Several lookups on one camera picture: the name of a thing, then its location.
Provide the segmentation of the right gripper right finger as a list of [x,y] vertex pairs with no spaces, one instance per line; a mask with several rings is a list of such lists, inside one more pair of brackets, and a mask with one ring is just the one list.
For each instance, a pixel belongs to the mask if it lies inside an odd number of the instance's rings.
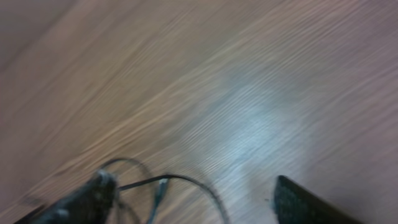
[[285,175],[277,177],[272,203],[279,224],[361,224]]

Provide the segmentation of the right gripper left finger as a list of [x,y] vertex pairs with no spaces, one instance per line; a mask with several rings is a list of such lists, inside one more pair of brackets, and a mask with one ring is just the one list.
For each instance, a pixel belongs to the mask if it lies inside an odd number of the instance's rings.
[[81,187],[48,207],[36,208],[14,224],[105,224],[117,187],[113,174],[99,170]]

